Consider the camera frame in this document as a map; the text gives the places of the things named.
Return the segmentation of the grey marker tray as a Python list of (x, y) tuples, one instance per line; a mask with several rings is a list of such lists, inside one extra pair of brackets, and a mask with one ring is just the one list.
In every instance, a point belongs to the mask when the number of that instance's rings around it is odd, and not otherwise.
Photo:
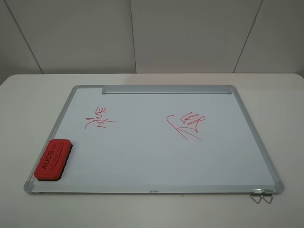
[(102, 94), (232, 94), (233, 90), (231, 85), (107, 85)]

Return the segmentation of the left metal binder clip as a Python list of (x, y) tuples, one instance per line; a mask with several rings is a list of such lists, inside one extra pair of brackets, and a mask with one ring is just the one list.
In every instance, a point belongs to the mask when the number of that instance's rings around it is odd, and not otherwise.
[(259, 204), (262, 200), (262, 189), (253, 189), (250, 198), (256, 203)]

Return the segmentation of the red whiteboard eraser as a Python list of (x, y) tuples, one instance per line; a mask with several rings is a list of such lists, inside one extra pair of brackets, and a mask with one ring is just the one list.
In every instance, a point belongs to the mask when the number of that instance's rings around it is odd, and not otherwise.
[(34, 171), (38, 181), (58, 181), (61, 179), (72, 150), (68, 139), (52, 139), (48, 142)]

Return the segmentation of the white aluminium-framed whiteboard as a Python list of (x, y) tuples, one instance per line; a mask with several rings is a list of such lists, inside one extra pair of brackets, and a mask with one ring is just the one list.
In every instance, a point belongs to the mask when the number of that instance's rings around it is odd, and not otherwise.
[(31, 173), (27, 193), (194, 194), (284, 191), (246, 107), (232, 94), (71, 90), (52, 139), (73, 147), (58, 181)]

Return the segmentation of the metal binder clip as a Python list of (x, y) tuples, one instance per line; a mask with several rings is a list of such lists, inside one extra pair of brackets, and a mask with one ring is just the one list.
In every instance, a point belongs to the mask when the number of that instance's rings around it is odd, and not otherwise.
[(272, 190), (264, 190), (264, 192), (261, 194), (261, 199), (264, 200), (267, 204), (271, 204), (274, 196), (273, 196)]
[(259, 204), (262, 200), (262, 189), (253, 189), (250, 198), (256, 203)]

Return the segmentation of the right metal binder clip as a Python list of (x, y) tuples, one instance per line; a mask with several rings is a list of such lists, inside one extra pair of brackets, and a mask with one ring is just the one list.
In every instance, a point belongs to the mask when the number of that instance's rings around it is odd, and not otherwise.
[(274, 196), (273, 196), (272, 190), (264, 190), (264, 192), (261, 194), (261, 199), (264, 200), (267, 204), (271, 204)]

